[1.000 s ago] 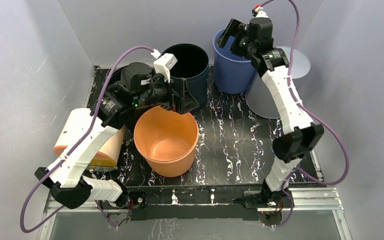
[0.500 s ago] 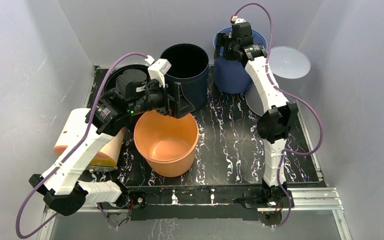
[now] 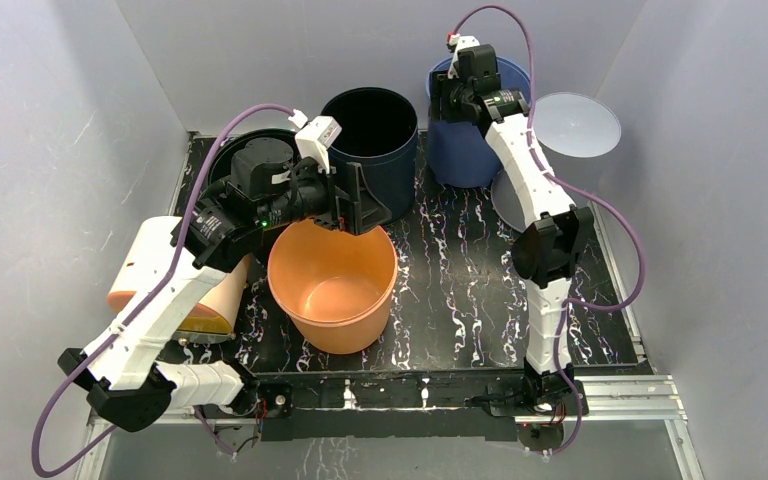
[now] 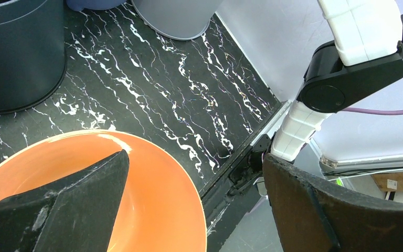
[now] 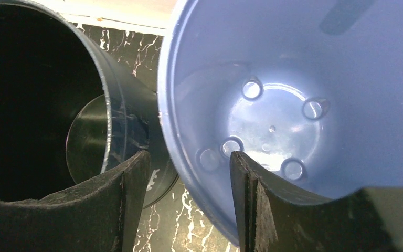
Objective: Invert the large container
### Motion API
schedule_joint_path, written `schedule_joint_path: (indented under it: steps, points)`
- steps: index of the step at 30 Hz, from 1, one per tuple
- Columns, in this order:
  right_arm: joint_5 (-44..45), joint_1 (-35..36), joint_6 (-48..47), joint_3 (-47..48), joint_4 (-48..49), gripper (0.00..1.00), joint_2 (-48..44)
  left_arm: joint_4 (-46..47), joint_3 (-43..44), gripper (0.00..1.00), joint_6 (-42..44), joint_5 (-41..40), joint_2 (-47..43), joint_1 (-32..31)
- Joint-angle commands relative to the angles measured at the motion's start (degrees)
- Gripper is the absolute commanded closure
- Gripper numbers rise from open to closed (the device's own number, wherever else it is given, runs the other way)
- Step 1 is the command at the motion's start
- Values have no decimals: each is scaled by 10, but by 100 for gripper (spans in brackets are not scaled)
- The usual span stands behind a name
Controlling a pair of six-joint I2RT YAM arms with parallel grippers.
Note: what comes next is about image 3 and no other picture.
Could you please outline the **grey white bucket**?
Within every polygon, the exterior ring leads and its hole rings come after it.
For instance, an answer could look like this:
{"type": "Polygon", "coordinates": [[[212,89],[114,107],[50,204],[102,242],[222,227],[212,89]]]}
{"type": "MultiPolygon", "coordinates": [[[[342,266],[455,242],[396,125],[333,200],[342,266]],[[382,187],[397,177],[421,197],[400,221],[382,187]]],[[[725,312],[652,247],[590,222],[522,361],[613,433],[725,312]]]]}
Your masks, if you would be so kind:
{"type": "Polygon", "coordinates": [[[503,172],[491,186],[502,221],[525,231],[549,215],[589,205],[606,155],[621,139],[621,125],[604,104],[577,93],[553,93],[536,102],[536,119],[522,114],[494,123],[485,141],[503,172]]]}

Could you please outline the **blue bucket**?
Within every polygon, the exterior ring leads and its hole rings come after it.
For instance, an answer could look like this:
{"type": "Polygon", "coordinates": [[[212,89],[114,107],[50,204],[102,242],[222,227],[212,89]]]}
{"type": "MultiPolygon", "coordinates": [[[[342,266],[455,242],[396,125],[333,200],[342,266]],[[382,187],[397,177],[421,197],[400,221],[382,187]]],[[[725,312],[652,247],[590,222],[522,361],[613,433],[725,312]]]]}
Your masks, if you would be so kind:
{"type": "Polygon", "coordinates": [[[427,163],[439,184],[457,188],[488,187],[502,169],[476,127],[432,118],[427,127],[427,163]]]}

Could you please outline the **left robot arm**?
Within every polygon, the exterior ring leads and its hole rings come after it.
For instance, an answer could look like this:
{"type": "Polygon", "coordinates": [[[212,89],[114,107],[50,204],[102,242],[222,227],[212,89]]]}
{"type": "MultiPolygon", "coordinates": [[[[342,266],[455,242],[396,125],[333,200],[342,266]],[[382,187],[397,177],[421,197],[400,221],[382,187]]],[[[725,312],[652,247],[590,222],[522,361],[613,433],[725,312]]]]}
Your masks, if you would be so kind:
{"type": "Polygon", "coordinates": [[[360,164],[330,166],[324,147],[298,140],[287,153],[241,148],[227,176],[194,190],[172,230],[172,257],[157,284],[135,294],[92,344],[66,349],[59,366],[85,390],[100,417],[128,432],[184,407],[217,405],[246,416],[262,402],[261,382],[248,368],[228,361],[186,366],[159,360],[179,325],[261,247],[266,231],[305,221],[359,236],[390,217],[360,164]]]}

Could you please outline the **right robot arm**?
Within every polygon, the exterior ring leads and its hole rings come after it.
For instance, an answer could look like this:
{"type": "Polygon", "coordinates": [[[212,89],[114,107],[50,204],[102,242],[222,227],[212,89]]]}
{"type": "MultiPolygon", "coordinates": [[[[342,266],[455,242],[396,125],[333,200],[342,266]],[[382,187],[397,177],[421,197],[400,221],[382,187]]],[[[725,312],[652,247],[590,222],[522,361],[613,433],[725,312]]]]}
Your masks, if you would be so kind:
{"type": "Polygon", "coordinates": [[[576,206],[554,181],[528,100],[517,89],[503,88],[493,47],[472,36],[455,35],[449,50],[449,69],[429,76],[430,115],[478,129],[507,173],[525,222],[511,248],[513,266],[526,286],[529,321],[522,383],[489,390],[469,402],[547,414],[573,391],[566,300],[593,232],[593,213],[576,206]]]}

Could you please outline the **orange bucket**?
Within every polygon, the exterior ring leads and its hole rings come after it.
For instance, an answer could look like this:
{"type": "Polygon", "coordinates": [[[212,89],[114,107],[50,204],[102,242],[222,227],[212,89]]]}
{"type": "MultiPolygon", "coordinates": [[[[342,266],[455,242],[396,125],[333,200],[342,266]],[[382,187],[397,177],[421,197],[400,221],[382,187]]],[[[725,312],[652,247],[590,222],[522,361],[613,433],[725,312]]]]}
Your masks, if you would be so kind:
{"type": "Polygon", "coordinates": [[[317,349],[354,354],[384,332],[398,277],[386,230],[354,236],[311,220],[293,223],[275,241],[267,280],[277,305],[317,349]]]}

